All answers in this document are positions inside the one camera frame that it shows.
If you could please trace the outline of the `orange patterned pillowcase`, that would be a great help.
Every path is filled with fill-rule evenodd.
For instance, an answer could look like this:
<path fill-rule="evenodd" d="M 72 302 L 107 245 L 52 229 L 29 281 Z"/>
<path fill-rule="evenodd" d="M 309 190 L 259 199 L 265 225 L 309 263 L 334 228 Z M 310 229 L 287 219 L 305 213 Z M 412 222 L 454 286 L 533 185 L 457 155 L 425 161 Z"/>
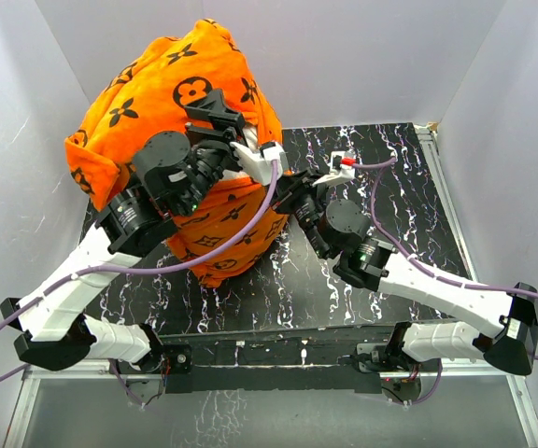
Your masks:
<path fill-rule="evenodd" d="M 64 143 L 71 176 L 103 210 L 132 181 L 146 211 L 173 223 L 167 244 L 204 287 L 250 268 L 286 217 L 233 146 L 261 153 L 282 129 L 230 32 L 198 21 L 161 37 L 98 96 Z"/>

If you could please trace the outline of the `white pillow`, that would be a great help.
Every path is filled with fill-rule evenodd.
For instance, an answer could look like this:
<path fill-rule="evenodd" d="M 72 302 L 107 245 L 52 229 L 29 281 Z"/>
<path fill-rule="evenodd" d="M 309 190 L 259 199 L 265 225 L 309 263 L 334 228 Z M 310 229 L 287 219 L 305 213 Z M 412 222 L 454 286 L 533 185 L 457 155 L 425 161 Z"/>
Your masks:
<path fill-rule="evenodd" d="M 257 127 L 247 123 L 243 130 L 244 139 L 241 142 L 232 142 L 230 148 L 237 158 L 239 170 L 227 168 L 223 171 L 223 181 L 234 180 L 245 176 L 252 176 L 257 168 L 253 156 L 259 152 Z"/>

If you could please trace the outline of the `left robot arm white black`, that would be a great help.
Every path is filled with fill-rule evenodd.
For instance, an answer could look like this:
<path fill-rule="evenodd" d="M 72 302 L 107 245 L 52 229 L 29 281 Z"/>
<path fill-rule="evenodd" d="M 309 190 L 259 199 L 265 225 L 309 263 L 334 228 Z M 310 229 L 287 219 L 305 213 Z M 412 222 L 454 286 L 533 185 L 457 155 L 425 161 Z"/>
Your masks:
<path fill-rule="evenodd" d="M 244 117 L 214 89 L 185 106 L 186 131 L 161 131 L 134 156 L 127 187 L 99 213 L 78 247 L 33 293 L 8 298 L 0 309 L 20 335 L 20 361 L 62 371 L 84 359 L 117 359 L 143 372 L 166 358 L 148 324 L 109 324 L 85 315 L 87 305 L 120 273 L 177 233 L 224 171 L 238 163 L 232 144 L 243 139 Z"/>

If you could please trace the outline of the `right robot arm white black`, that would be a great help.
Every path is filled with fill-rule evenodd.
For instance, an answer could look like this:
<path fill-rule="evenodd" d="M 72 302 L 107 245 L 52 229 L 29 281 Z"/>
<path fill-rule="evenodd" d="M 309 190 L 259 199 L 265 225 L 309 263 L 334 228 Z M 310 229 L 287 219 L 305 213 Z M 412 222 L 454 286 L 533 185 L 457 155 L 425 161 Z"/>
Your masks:
<path fill-rule="evenodd" d="M 538 344 L 536 289 L 509 289 L 472 282 L 406 256 L 372 235 L 371 220 L 351 200 L 327 199 L 329 178 L 310 170 L 283 175 L 272 208 L 295 217 L 321 259 L 347 284 L 429 306 L 447 322 L 395 326 L 382 349 L 388 363 L 405 371 L 436 358 L 486 361 L 506 373 L 528 376 Z"/>

